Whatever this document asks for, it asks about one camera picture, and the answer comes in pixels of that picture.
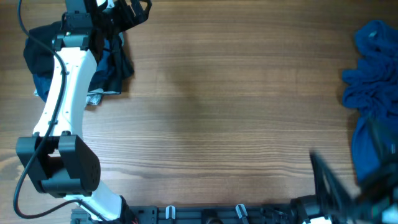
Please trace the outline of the black polo shirt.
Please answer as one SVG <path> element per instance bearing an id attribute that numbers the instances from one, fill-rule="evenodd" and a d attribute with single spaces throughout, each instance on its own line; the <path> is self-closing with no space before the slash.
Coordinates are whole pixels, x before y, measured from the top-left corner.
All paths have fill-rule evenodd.
<path id="1" fill-rule="evenodd" d="M 52 48 L 52 40 L 60 27 L 61 22 L 58 21 L 46 26 L 31 29 L 29 34 L 47 47 Z M 23 56 L 28 69 L 33 75 L 52 78 L 54 71 L 53 54 L 34 42 L 30 37 L 25 42 Z"/>

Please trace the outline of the blue polo shirt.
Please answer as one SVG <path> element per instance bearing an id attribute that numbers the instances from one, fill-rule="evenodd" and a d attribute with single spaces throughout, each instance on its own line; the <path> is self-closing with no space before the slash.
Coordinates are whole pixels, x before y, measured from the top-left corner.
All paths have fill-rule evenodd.
<path id="1" fill-rule="evenodd" d="M 359 183 L 380 166 L 367 119 L 374 118 L 397 132 L 397 30 L 380 20 L 368 22 L 354 35 L 362 58 L 357 68 L 346 69 L 343 106 L 360 117 L 351 140 L 351 155 Z"/>

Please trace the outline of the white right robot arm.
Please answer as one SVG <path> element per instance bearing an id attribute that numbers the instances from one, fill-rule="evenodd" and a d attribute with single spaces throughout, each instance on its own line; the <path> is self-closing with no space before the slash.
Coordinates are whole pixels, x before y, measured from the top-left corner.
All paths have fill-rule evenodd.
<path id="1" fill-rule="evenodd" d="M 351 195 L 321 155 L 311 151 L 315 194 L 291 201 L 294 223 L 397 223 L 397 133 L 376 119 L 366 127 L 378 166 Z"/>

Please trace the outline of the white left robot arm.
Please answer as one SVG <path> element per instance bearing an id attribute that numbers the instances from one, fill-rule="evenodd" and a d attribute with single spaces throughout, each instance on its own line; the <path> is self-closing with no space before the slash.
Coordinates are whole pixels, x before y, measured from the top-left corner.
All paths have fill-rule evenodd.
<path id="1" fill-rule="evenodd" d="M 45 108 L 16 152 L 36 191 L 76 203 L 99 223 L 137 223 L 125 199 L 101 180 L 100 161 L 83 142 L 86 96 L 106 39 L 142 24 L 150 1 L 67 1 L 61 27 L 46 45 L 54 60 Z"/>

